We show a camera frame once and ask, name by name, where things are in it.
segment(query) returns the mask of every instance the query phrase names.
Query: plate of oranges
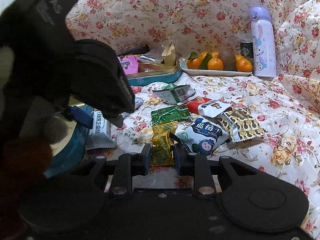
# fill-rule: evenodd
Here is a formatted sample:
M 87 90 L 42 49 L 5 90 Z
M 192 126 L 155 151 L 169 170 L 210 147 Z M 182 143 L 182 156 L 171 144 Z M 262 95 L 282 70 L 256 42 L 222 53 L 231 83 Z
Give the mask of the plate of oranges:
M 189 75 L 235 77 L 252 74 L 251 62 L 231 51 L 204 51 L 199 55 L 192 52 L 186 61 L 180 63 L 180 66 Z

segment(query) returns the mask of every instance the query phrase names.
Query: black can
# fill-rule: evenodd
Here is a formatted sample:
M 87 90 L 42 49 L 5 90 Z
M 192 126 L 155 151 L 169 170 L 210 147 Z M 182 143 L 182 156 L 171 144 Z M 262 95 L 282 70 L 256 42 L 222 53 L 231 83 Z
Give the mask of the black can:
M 241 55 L 253 64 L 253 44 L 251 40 L 240 41 Z

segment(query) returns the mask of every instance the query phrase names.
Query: orange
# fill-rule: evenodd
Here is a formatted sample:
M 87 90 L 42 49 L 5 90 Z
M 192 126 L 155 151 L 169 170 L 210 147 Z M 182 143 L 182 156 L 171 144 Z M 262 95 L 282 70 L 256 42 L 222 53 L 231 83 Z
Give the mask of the orange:
M 216 57 L 209 60 L 207 67 L 209 70 L 223 70 L 223 62 Z
M 187 68 L 188 69 L 199 69 L 201 62 L 202 62 L 202 59 L 200 59 L 199 57 L 196 57 L 194 59 L 189 59 L 187 61 Z
M 237 61 L 237 71 L 240 72 L 251 72 L 252 71 L 252 64 L 246 58 L 242 58 Z
M 209 52 L 207 52 L 207 51 L 201 52 L 201 53 L 199 54 L 199 58 L 200 58 L 201 60 L 203 60 L 203 59 L 205 58 L 205 56 L 207 56 L 208 53 L 209 53 Z
M 242 55 L 235 55 L 235 57 L 236 57 L 236 61 L 244 58 L 244 56 L 242 56 Z
M 212 57 L 216 57 L 216 58 L 219 56 L 219 52 L 217 51 L 211 52 L 210 54 Z

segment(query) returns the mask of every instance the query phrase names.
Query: egg-shaped brown fruit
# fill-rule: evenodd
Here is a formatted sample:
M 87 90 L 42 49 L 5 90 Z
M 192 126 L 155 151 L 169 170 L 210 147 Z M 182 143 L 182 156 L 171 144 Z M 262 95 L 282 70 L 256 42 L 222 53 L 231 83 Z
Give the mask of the egg-shaped brown fruit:
M 223 70 L 227 71 L 235 71 L 236 70 L 236 57 L 229 50 L 223 50 L 219 52 L 218 58 L 223 62 L 224 68 Z

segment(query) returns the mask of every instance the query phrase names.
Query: qr code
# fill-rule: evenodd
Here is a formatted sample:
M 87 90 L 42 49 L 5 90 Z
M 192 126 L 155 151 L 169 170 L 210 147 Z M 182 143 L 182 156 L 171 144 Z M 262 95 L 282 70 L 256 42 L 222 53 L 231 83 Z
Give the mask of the qr code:
M 177 89 L 176 92 L 179 97 L 184 96 L 186 94 L 183 88 Z

